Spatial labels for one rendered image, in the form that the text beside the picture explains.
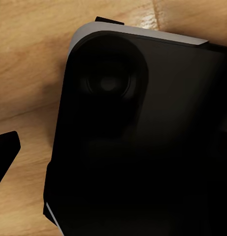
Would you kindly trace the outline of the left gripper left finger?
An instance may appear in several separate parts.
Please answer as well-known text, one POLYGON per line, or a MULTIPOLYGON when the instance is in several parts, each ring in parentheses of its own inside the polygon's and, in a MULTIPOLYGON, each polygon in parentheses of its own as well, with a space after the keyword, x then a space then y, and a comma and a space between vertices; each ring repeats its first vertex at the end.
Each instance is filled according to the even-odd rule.
POLYGON ((16 131, 0 134, 0 182, 20 149, 20 140, 16 131))

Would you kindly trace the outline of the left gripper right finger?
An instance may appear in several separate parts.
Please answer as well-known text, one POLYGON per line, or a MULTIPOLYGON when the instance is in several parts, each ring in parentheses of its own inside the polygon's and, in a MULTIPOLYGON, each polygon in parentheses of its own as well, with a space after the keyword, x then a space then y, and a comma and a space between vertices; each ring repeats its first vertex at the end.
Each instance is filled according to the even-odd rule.
POLYGON ((216 142, 216 149, 227 164, 227 132, 226 131, 219 132, 217 142, 216 142))

